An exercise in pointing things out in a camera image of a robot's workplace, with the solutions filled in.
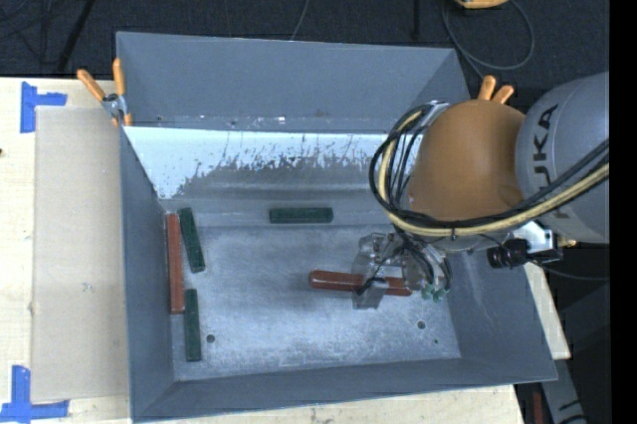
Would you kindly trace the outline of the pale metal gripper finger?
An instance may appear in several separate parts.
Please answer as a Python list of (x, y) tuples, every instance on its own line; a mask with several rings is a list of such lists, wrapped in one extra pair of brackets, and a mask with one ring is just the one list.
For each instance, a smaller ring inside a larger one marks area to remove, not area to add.
[(397, 260), (397, 243), (393, 233), (371, 233), (358, 242), (358, 252), (351, 272), (364, 277), (380, 277)]
[(367, 280), (352, 293), (352, 307), (357, 310), (377, 310), (389, 290), (386, 280)]

